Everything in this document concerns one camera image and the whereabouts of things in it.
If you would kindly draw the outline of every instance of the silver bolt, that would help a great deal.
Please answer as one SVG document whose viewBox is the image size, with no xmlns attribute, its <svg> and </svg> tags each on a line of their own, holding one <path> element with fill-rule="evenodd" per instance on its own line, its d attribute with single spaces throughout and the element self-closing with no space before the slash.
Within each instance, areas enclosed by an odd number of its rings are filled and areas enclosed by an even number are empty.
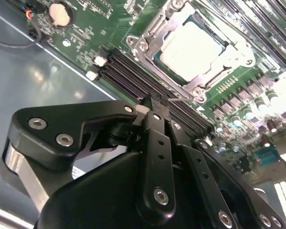
<svg viewBox="0 0 286 229">
<path fill-rule="evenodd" d="M 47 123 L 41 118 L 31 118 L 29 120 L 29 126 L 35 130 L 42 130 L 47 127 Z"/>
<path fill-rule="evenodd" d="M 274 222 L 279 228 L 282 227 L 281 222 L 280 222 L 276 217 L 271 216 L 271 219 L 273 220 L 273 222 Z"/>
<path fill-rule="evenodd" d="M 145 42 L 141 42 L 139 47 L 144 52 L 148 49 L 148 44 Z"/>
<path fill-rule="evenodd" d="M 226 228 L 232 228 L 232 220 L 231 218 L 227 215 L 227 213 L 225 213 L 224 211 L 219 211 L 218 213 L 218 217 L 220 219 L 220 221 L 222 222 L 222 224 L 225 225 Z"/>
<path fill-rule="evenodd" d="M 127 112 L 133 112 L 133 109 L 129 106 L 125 106 L 124 109 L 127 111 Z"/>
<path fill-rule="evenodd" d="M 157 120 L 160 120 L 160 119 L 161 119 L 160 116 L 157 115 L 157 114 L 154 114 L 153 117 L 154 117 L 155 119 L 157 119 Z"/>
<path fill-rule="evenodd" d="M 206 145 L 206 143 L 200 142 L 199 144 L 203 149 L 208 149 L 208 146 Z"/>
<path fill-rule="evenodd" d="M 177 130 L 181 130 L 181 126 L 179 126 L 179 124 L 177 124 L 177 123 L 174 123 L 174 127 L 175 127 Z"/>
<path fill-rule="evenodd" d="M 175 8 L 175 9 L 179 9 L 182 7 L 182 3 L 183 1 L 182 0 L 174 0 L 172 2 L 172 6 Z"/>
<path fill-rule="evenodd" d="M 161 204 L 161 205 L 167 205 L 168 204 L 167 193 L 164 192 L 162 189 L 156 188 L 153 192 L 153 196 L 159 204 Z"/>
<path fill-rule="evenodd" d="M 202 90 L 201 90 L 200 87 L 196 87 L 196 88 L 194 88 L 194 90 L 192 91 L 192 95 L 193 95 L 194 97 L 200 96 L 201 93 L 202 93 Z"/>
<path fill-rule="evenodd" d="M 60 134 L 57 135 L 56 142 L 61 146 L 69 147 L 73 144 L 73 138 L 67 134 Z"/>
<path fill-rule="evenodd" d="M 260 214 L 259 217 L 260 217 L 262 223 L 264 223 L 265 226 L 267 226 L 269 228 L 271 227 L 271 222 L 269 221 L 269 219 L 265 215 Z"/>
</svg>

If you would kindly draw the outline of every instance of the mounting screw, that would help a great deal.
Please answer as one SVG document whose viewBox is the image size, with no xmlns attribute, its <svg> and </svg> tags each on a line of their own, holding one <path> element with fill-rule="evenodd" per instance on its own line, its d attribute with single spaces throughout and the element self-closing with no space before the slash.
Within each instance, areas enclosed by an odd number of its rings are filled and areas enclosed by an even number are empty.
<svg viewBox="0 0 286 229">
<path fill-rule="evenodd" d="M 124 109 L 127 111 L 127 112 L 133 112 L 133 109 L 129 106 L 125 106 Z"/>
<path fill-rule="evenodd" d="M 42 130 L 47 127 L 47 123 L 41 118 L 31 118 L 29 120 L 29 126 L 35 130 Z"/>
<path fill-rule="evenodd" d="M 279 228 L 282 227 L 281 222 L 280 222 L 276 217 L 271 216 L 271 219 L 273 220 L 273 222 L 274 222 Z"/>
<path fill-rule="evenodd" d="M 139 48 L 141 49 L 141 51 L 146 51 L 148 49 L 148 44 L 145 42 L 141 42 Z"/>
<path fill-rule="evenodd" d="M 168 204 L 167 193 L 164 192 L 162 189 L 156 188 L 153 192 L 153 196 L 159 204 L 161 204 L 161 205 L 167 205 Z"/>
<path fill-rule="evenodd" d="M 265 215 L 260 214 L 259 217 L 260 217 L 262 223 L 264 223 L 265 226 L 267 226 L 269 228 L 271 227 L 271 222 L 269 221 L 269 219 Z"/>
<path fill-rule="evenodd" d="M 174 127 L 175 127 L 177 130 L 181 130 L 181 126 L 179 126 L 179 124 L 177 124 L 177 123 L 174 123 Z"/>
<path fill-rule="evenodd" d="M 174 0 L 172 2 L 172 7 L 175 9 L 180 9 L 182 7 L 183 1 L 182 0 Z"/>
<path fill-rule="evenodd" d="M 69 147 L 73 144 L 73 138 L 67 134 L 60 134 L 57 135 L 56 142 L 61 146 Z"/>
<path fill-rule="evenodd" d="M 155 119 L 157 119 L 157 120 L 160 120 L 160 119 L 161 119 L 160 116 L 157 115 L 157 114 L 154 114 L 153 117 L 154 117 Z"/>
<path fill-rule="evenodd" d="M 225 225 L 226 228 L 232 228 L 232 220 L 224 211 L 219 211 L 218 217 L 220 221 Z"/>
<path fill-rule="evenodd" d="M 203 149 L 208 149 L 208 146 L 206 145 L 206 143 L 200 142 L 199 144 Z"/>
</svg>

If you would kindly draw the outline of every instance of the electrolytic capacitor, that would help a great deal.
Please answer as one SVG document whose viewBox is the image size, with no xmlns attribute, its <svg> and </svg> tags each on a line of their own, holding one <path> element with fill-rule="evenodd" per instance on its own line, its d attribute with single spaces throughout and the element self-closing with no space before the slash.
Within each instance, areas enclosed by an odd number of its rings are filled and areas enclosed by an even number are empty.
<svg viewBox="0 0 286 229">
<path fill-rule="evenodd" d="M 274 93 L 274 92 L 269 93 L 267 95 L 267 97 L 268 97 L 268 99 L 269 99 L 269 101 L 270 101 L 272 106 L 277 106 L 281 102 L 280 98 L 278 97 L 278 95 L 276 93 Z"/>
<path fill-rule="evenodd" d="M 263 145 L 264 147 L 269 147 L 269 146 L 270 146 L 269 138 L 268 138 L 267 135 L 265 135 L 265 134 L 262 134 L 262 136 L 261 136 L 261 142 L 262 142 L 262 145 Z"/>
<path fill-rule="evenodd" d="M 235 127 L 240 127 L 242 125 L 242 121 L 239 116 L 233 116 L 231 118 L 232 124 Z"/>
<path fill-rule="evenodd" d="M 257 100 L 255 104 L 260 112 L 264 112 L 268 108 L 268 106 L 265 104 L 263 100 Z"/>
<path fill-rule="evenodd" d="M 271 133 L 275 133 L 277 131 L 277 128 L 276 128 L 274 121 L 269 120 L 269 121 L 267 121 L 266 124 L 267 124 L 267 127 Z"/>
<path fill-rule="evenodd" d="M 253 114 L 253 111 L 250 108 L 244 109 L 244 115 L 245 115 L 245 119 L 247 119 L 247 120 L 251 120 L 255 117 Z"/>
<path fill-rule="evenodd" d="M 216 132 L 217 132 L 218 134 L 222 134 L 223 131 L 224 131 L 223 125 L 222 125 L 221 123 L 217 123 L 217 124 L 216 124 Z"/>
<path fill-rule="evenodd" d="M 218 151 L 220 153 L 224 153 L 226 151 L 226 148 L 225 148 L 225 143 L 224 142 L 221 142 L 218 144 Z"/>
</svg>

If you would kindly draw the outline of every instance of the gray metal surface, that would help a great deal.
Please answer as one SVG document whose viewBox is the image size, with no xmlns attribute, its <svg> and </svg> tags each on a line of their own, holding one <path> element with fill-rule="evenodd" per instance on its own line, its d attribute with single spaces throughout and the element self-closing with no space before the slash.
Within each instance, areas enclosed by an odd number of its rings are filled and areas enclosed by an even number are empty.
<svg viewBox="0 0 286 229">
<path fill-rule="evenodd" d="M 25 19 L 0 1 L 0 40 L 11 43 L 29 41 L 9 23 L 25 31 Z M 38 46 L 28 50 L 0 48 L 0 156 L 15 111 L 24 107 L 111 99 L 82 77 Z M 108 157 L 97 154 L 79 161 L 77 166 L 88 171 L 109 160 Z M 35 223 L 38 218 L 32 200 L 5 184 L 1 177 L 0 207 L 30 223 Z"/>
</svg>

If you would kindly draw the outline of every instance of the black linkage arm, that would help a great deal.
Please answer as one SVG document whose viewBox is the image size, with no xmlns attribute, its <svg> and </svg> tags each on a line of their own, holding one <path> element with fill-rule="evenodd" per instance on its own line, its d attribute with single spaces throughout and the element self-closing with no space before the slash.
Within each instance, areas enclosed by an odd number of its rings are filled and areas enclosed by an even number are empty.
<svg viewBox="0 0 286 229">
<path fill-rule="evenodd" d="M 72 165 L 127 152 L 73 180 Z M 36 229 L 286 229 L 205 141 L 190 143 L 167 98 L 26 108 L 12 118 L 0 172 L 41 212 Z"/>
</svg>

